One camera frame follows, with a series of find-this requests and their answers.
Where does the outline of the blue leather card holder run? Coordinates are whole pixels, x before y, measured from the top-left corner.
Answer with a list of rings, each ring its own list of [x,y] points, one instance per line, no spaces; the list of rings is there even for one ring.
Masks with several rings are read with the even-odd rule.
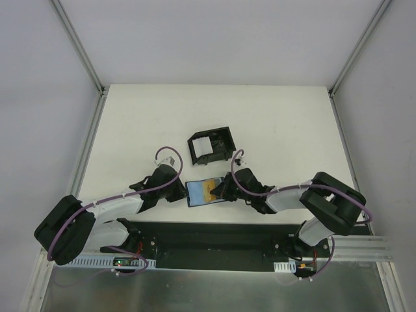
[[[221,182],[223,177],[213,177],[209,179],[215,179],[216,180],[216,186]],[[205,203],[203,200],[203,190],[202,190],[202,182],[208,180],[199,180],[199,181],[187,181],[185,183],[186,189],[188,191],[188,206],[189,207],[198,207],[198,206],[204,206],[204,205],[210,205],[214,203],[224,202],[224,200],[218,200],[212,201],[211,203]]]

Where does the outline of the black plastic card tray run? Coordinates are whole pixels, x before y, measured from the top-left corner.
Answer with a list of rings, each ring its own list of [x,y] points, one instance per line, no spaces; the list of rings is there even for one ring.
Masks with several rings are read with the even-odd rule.
[[[192,141],[200,137],[209,137],[213,152],[201,157],[196,157]],[[190,158],[193,165],[207,165],[215,161],[227,161],[236,151],[235,143],[229,127],[220,127],[211,130],[194,133],[187,140]]]

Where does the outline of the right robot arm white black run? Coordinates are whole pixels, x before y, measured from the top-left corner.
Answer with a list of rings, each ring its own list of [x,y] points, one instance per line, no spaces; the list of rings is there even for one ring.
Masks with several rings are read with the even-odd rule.
[[[262,185],[249,168],[228,172],[209,194],[227,202],[243,200],[262,215],[307,209],[312,219],[303,222],[289,239],[289,248],[298,257],[308,256],[332,235],[348,236],[367,202],[361,193],[326,172],[316,173],[304,184],[278,189]]]

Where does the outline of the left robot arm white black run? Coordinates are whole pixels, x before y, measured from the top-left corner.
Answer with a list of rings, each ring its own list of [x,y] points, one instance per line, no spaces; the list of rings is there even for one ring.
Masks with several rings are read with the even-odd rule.
[[[151,175],[130,185],[125,193],[82,205],[73,195],[63,197],[34,231],[49,260],[66,265],[81,252],[142,251],[139,229],[127,218],[156,206],[159,200],[187,197],[179,172],[160,164]]]

